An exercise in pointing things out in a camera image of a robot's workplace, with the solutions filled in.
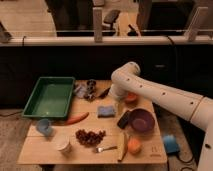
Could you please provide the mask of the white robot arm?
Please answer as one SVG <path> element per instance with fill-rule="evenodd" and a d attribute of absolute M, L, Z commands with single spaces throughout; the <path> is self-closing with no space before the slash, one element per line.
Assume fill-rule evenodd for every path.
<path fill-rule="evenodd" d="M 213 99 L 140 78 L 140 67 L 128 62 L 111 74 L 109 94 L 119 101 L 133 92 L 205 132 L 197 171 L 213 171 Z"/>

